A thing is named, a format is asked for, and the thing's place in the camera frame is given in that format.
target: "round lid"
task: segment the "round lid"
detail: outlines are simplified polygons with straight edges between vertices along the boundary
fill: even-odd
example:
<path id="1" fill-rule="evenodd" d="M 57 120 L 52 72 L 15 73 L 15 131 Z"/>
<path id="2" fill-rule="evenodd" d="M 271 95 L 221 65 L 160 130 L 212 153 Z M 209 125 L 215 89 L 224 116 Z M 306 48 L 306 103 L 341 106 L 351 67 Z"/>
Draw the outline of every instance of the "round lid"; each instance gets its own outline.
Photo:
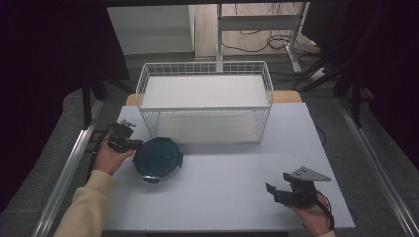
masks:
<path id="1" fill-rule="evenodd" d="M 183 154 L 170 138 L 157 137 L 144 143 L 133 158 L 136 170 L 143 176 L 162 178 L 181 167 Z"/>

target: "white tabletop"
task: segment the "white tabletop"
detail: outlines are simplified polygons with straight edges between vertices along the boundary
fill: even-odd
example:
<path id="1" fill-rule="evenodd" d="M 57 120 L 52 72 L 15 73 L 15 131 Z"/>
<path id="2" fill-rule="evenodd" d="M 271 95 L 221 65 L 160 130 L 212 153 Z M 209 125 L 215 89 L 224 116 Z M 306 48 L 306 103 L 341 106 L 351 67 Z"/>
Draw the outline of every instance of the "white tabletop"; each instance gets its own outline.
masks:
<path id="1" fill-rule="evenodd" d="M 136 106 L 119 120 L 136 123 L 134 139 L 149 135 Z M 305 166 L 332 178 L 315 182 L 332 204 L 336 228 L 355 227 L 305 103 L 273 104 L 260 144 L 182 145 L 182 168 L 159 184 L 144 182 L 128 158 L 114 174 L 105 229 L 137 231 L 288 231 L 299 218 L 274 203 L 265 182 L 290 190 L 282 173 Z"/>

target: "hand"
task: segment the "hand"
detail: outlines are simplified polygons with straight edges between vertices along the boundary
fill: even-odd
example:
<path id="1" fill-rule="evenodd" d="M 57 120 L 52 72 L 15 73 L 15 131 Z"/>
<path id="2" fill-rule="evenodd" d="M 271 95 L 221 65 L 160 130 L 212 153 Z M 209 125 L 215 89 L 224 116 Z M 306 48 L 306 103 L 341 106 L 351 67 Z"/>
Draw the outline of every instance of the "hand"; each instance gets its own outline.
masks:
<path id="1" fill-rule="evenodd" d="M 323 195 L 317 194 L 317 198 L 326 208 L 329 208 Z M 286 207 L 295 211 L 304 223 L 305 228 L 310 231 L 311 235 L 320 236 L 330 232 L 329 219 L 327 218 L 326 213 L 317 205 L 306 209 L 292 206 Z"/>
<path id="2" fill-rule="evenodd" d="M 101 142 L 98 154 L 96 155 L 95 164 L 93 165 L 94 170 L 100 170 L 110 175 L 114 174 L 115 171 L 120 168 L 123 161 L 129 156 L 133 155 L 133 150 L 129 150 L 126 153 L 118 153 L 113 151 L 108 146 L 109 135 Z"/>

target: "sleeve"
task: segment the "sleeve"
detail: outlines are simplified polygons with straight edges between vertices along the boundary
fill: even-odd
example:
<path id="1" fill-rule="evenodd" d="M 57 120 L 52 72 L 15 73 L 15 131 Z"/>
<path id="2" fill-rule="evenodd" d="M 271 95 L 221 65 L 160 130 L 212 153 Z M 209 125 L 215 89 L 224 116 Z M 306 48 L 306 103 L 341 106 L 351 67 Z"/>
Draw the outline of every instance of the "sleeve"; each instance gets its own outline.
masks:
<path id="1" fill-rule="evenodd" d="M 54 236 L 101 236 L 111 206 L 114 178 L 93 170 L 84 187 L 76 190 L 72 205 L 65 212 Z"/>
<path id="2" fill-rule="evenodd" d="M 330 232 L 328 232 L 324 235 L 320 235 L 318 237 L 336 237 L 336 235 L 335 235 L 335 231 L 332 230 L 332 231 L 330 231 Z"/>

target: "wire basket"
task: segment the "wire basket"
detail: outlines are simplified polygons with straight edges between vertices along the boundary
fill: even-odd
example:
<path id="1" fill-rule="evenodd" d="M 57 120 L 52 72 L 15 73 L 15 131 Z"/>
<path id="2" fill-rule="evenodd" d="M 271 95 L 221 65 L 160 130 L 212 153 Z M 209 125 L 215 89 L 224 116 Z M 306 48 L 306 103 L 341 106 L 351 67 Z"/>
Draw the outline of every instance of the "wire basket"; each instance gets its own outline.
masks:
<path id="1" fill-rule="evenodd" d="M 153 138 L 259 143 L 273 93 L 265 62 L 149 63 L 136 99 Z"/>

